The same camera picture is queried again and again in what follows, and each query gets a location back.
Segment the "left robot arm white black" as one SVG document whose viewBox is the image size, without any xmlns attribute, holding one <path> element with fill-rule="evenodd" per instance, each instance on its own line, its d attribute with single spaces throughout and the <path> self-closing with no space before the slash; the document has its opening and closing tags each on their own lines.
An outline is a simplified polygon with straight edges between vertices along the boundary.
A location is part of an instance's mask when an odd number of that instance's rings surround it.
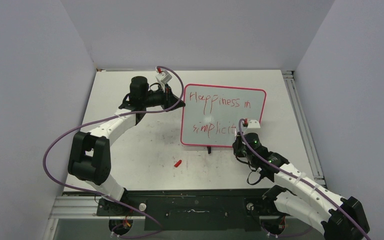
<svg viewBox="0 0 384 240">
<path fill-rule="evenodd" d="M 111 146 L 144 118 L 148 108 L 160 106 L 163 111 L 169 112 L 185 107 L 186 104 L 169 86 L 171 79 L 167 71 L 157 74 L 157 89 L 152 90 L 146 77 L 133 77 L 129 93 L 123 98 L 112 119 L 105 120 L 88 132 L 79 131 L 73 136 L 68 173 L 102 193 L 103 198 L 110 201 L 110 210 L 118 216 L 129 210 L 129 201 L 125 198 L 126 188 L 111 175 Z"/>
</svg>

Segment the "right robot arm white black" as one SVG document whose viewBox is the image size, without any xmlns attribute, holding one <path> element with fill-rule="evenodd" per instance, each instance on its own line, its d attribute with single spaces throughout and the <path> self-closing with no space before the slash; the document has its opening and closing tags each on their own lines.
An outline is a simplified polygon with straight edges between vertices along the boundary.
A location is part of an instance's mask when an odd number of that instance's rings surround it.
<svg viewBox="0 0 384 240">
<path fill-rule="evenodd" d="M 333 193 L 298 170 L 282 155 L 261 145 L 257 133 L 236 134 L 234 156 L 250 166 L 259 178 L 273 182 L 263 194 L 263 209 L 286 214 L 320 232 L 326 240 L 369 239 L 370 227 L 363 205 Z"/>
</svg>

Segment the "red marker cap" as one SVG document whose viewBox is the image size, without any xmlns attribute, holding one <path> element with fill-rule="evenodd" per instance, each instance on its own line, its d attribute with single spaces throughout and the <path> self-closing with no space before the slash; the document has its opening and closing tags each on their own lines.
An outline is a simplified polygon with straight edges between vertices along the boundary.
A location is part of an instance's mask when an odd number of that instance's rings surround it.
<svg viewBox="0 0 384 240">
<path fill-rule="evenodd" d="M 180 159 L 179 161 L 177 161 L 177 162 L 174 164 L 174 167 L 175 167 L 175 168 L 178 168 L 182 162 L 183 162 L 183 161 Z"/>
</svg>

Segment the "pink framed whiteboard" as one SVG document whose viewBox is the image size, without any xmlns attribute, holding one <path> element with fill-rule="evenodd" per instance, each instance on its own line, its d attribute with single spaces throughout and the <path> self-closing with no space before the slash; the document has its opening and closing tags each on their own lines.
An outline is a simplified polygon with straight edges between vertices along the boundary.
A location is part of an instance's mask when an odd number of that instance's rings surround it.
<svg viewBox="0 0 384 240">
<path fill-rule="evenodd" d="M 180 142 L 185 146 L 231 147 L 239 120 L 261 120 L 266 98 L 266 91 L 258 88 L 187 84 Z"/>
</svg>

